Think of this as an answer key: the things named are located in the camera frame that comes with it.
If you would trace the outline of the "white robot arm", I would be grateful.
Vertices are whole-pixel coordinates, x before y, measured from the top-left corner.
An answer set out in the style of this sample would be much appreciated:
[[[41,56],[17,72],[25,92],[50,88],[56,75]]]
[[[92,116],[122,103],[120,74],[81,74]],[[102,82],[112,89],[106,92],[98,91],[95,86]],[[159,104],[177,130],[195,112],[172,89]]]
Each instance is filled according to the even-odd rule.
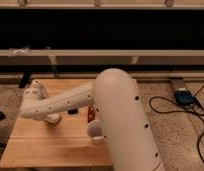
[[[115,171],[165,171],[137,82],[127,72],[110,68],[58,95],[49,97],[44,92],[39,82],[24,91],[22,117],[43,120],[54,113],[93,105]]]

